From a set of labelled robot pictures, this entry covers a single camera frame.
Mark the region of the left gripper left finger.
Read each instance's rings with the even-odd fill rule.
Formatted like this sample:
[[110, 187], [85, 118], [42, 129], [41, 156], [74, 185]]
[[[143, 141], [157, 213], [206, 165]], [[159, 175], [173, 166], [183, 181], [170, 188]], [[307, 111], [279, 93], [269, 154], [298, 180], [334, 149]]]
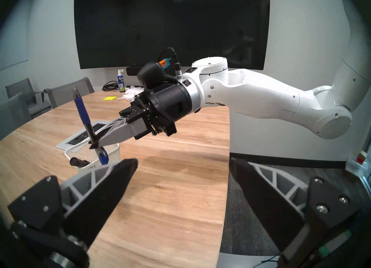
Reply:
[[22, 238], [39, 243], [67, 243], [75, 237], [88, 248], [121, 201], [138, 168], [135, 158], [124, 159], [58, 183], [47, 176], [8, 206]]

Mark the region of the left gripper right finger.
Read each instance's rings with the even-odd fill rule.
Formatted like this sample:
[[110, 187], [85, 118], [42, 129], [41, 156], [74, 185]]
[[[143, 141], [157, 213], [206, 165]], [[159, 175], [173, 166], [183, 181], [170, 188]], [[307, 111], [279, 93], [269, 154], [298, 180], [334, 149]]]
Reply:
[[351, 227], [360, 205], [321, 176], [308, 184], [286, 172], [231, 158], [230, 172], [282, 253], [311, 253]]

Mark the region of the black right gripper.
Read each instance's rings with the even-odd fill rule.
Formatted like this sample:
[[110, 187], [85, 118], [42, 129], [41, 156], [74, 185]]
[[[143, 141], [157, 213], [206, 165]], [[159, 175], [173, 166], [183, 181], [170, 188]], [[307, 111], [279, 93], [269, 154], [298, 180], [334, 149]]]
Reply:
[[130, 107], [119, 112], [121, 117], [99, 130], [89, 148], [97, 149], [149, 133], [164, 132], [171, 136], [177, 133], [175, 122], [190, 114], [192, 108], [191, 96], [179, 83], [145, 88], [134, 96]]

